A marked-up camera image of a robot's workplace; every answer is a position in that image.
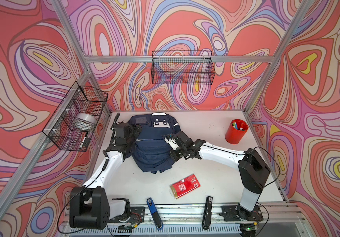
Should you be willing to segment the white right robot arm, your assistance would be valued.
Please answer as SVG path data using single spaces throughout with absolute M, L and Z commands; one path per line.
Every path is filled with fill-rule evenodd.
M 253 212 L 271 173 L 270 168 L 255 149 L 229 150 L 205 140 L 193 141 L 183 131 L 165 136 L 165 142 L 172 148 L 170 157 L 174 162 L 182 158 L 200 159 L 217 162 L 238 170 L 244 189 L 237 209 L 243 209 L 248 213 Z

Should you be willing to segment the navy blue backpack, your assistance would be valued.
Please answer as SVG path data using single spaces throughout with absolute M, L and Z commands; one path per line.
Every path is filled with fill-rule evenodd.
M 142 128 L 132 151 L 142 172 L 155 174 L 171 169 L 175 161 L 170 156 L 172 148 L 165 137 L 181 131 L 176 118 L 166 113 L 141 114 L 132 116 L 129 124 Z

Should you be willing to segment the red packet with white label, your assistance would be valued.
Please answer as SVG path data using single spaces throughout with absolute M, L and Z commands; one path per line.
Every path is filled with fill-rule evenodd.
M 192 174 L 178 182 L 170 185 L 171 192 L 175 199 L 178 199 L 200 187 L 197 177 Z

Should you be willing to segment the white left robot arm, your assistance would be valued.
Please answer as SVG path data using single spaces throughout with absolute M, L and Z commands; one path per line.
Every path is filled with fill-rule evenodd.
M 131 156 L 142 127 L 129 123 L 112 126 L 109 146 L 103 150 L 102 164 L 83 186 L 70 193 L 69 225 L 71 228 L 103 230 L 112 219 L 129 220 L 132 215 L 127 198 L 107 198 L 106 188 L 114 173 Z

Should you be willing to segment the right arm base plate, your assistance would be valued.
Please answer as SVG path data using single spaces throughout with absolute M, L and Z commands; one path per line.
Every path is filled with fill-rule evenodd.
M 264 220 L 260 207 L 256 205 L 253 211 L 247 211 L 240 205 L 223 205 L 220 216 L 224 221 L 244 221 L 244 222 L 261 222 Z

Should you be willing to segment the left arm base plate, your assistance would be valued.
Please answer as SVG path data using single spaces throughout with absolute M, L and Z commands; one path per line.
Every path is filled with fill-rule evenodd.
M 122 215 L 108 220 L 108 223 L 138 224 L 144 221 L 144 215 L 144 206 L 133 206 Z

